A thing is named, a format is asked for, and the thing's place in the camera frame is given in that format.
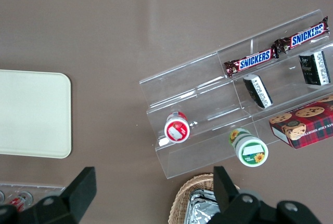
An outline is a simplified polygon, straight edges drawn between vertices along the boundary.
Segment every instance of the white label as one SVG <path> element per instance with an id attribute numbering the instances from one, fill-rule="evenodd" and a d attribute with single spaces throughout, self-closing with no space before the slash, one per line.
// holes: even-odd
<path id="1" fill-rule="evenodd" d="M 260 144 L 245 147 L 243 149 L 243 155 L 252 155 L 252 154 L 261 153 L 261 152 L 264 152 L 264 149 L 262 148 L 262 146 Z"/>
<path id="2" fill-rule="evenodd" d="M 273 127 L 272 127 L 272 130 L 273 130 L 273 133 L 275 136 L 277 136 L 278 138 L 280 138 L 281 140 L 283 140 L 284 142 L 289 144 L 288 139 L 285 134 L 283 134 L 282 132 L 280 132 L 279 130 L 277 130 L 276 128 L 273 128 Z"/>
<path id="3" fill-rule="evenodd" d="M 169 143 L 169 140 L 166 137 L 160 139 L 159 142 L 158 142 L 159 146 L 164 146 L 164 145 L 166 145 L 168 143 Z"/>
<path id="4" fill-rule="evenodd" d="M 328 75 L 327 75 L 327 71 L 325 68 L 325 63 L 324 63 L 324 58 L 323 58 L 322 52 L 321 51 L 315 52 L 313 55 L 314 55 L 314 60 L 316 62 L 318 76 L 319 76 L 321 85 L 326 85 L 329 82 L 328 82 Z"/>
<path id="5" fill-rule="evenodd" d="M 173 137 L 173 139 L 175 139 L 175 141 L 178 141 L 179 139 L 181 139 L 183 137 L 183 135 L 178 130 L 176 130 L 176 128 L 173 126 L 171 126 L 168 129 L 168 133 L 170 136 Z"/>

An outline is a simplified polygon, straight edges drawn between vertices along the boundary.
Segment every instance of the snickers bar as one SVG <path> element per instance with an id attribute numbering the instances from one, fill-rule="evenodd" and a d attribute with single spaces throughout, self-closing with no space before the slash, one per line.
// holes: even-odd
<path id="1" fill-rule="evenodd" d="M 329 33 L 329 27 L 327 24 L 328 17 L 326 16 L 321 22 L 312 27 L 294 34 L 290 37 L 279 38 L 274 43 L 279 51 L 283 51 L 287 53 L 288 51 L 292 50 L 293 48 L 307 42 L 311 39 L 317 38 L 325 33 Z"/>
<path id="2" fill-rule="evenodd" d="M 270 49 L 246 56 L 242 59 L 225 62 L 224 65 L 228 76 L 231 77 L 234 73 L 238 73 L 278 57 L 277 49 L 275 45 L 273 45 Z"/>

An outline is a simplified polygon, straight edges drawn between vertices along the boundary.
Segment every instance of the cookie picture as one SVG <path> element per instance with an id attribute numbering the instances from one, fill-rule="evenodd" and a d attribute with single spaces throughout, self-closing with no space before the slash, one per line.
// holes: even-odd
<path id="1" fill-rule="evenodd" d="M 283 113 L 281 115 L 277 115 L 277 116 L 274 116 L 274 117 L 270 118 L 270 123 L 271 124 L 281 123 L 281 122 L 284 122 L 285 120 L 288 120 L 290 118 L 291 118 L 290 113 Z"/>
<path id="2" fill-rule="evenodd" d="M 333 101 L 333 95 L 329 95 L 326 98 L 322 98 L 321 100 L 319 100 L 317 102 L 324 103 L 324 102 L 329 102 L 329 101 Z"/>
<path id="3" fill-rule="evenodd" d="M 304 109 L 296 112 L 296 116 L 299 116 L 299 117 L 317 116 L 317 115 L 323 113 L 324 110 L 325 109 L 323 107 L 307 107 L 307 108 L 304 108 Z"/>
<path id="4" fill-rule="evenodd" d="M 298 140 L 305 134 L 306 125 L 299 121 L 291 121 L 282 126 L 282 130 L 290 140 Z"/>

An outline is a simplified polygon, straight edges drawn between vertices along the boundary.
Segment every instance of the cookie box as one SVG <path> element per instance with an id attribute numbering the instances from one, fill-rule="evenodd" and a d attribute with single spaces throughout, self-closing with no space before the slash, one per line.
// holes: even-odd
<path id="1" fill-rule="evenodd" d="M 333 136 L 333 95 L 270 118 L 273 134 L 295 149 Z"/>

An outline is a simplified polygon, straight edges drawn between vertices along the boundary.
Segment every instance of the tiered acrylic organizer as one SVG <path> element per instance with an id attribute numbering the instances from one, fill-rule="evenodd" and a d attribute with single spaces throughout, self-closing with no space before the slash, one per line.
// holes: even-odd
<path id="1" fill-rule="evenodd" d="M 15 184 L 0 184 L 0 191 L 4 196 L 4 201 L 1 204 L 9 204 L 11 200 L 17 197 L 22 191 L 29 192 L 33 196 L 34 205 L 41 199 L 47 196 L 60 195 L 65 190 L 65 187 L 57 186 L 31 186 L 31 185 L 15 185 Z"/>
<path id="2" fill-rule="evenodd" d="M 314 11 L 140 81 L 149 105 L 147 116 L 157 137 L 155 150 L 167 178 L 234 156 L 228 137 L 235 128 L 248 129 L 266 144 L 277 141 L 268 122 L 272 115 L 333 91 L 333 84 L 306 84 L 299 62 L 302 53 L 323 50 L 329 72 L 333 74 L 333 41 L 328 34 L 303 43 L 287 54 L 281 52 L 279 59 L 231 78 L 226 75 L 223 64 L 269 49 L 278 38 L 292 36 L 322 19 L 322 12 Z M 261 77 L 273 100 L 272 106 L 263 110 L 250 97 L 242 80 L 250 73 Z M 183 143 L 171 143 L 164 135 L 167 117 L 174 111 L 183 112 L 190 124 L 189 139 Z"/>

